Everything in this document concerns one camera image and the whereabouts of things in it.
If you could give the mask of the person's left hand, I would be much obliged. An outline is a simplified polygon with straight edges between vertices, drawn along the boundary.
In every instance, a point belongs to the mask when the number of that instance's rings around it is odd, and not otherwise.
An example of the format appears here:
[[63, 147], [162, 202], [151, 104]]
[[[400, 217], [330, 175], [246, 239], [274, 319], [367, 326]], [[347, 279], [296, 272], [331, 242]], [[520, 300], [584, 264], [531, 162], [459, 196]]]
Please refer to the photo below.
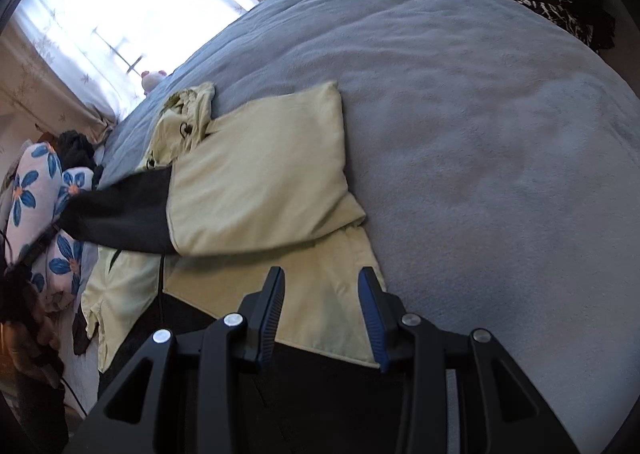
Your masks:
[[36, 364], [36, 359], [40, 356], [41, 347], [49, 346], [58, 350], [61, 345], [60, 338], [39, 301], [32, 308], [32, 317], [37, 327], [35, 335], [29, 333], [20, 322], [3, 323], [2, 330], [6, 335], [6, 346], [14, 367], [26, 376], [47, 382], [48, 376]]

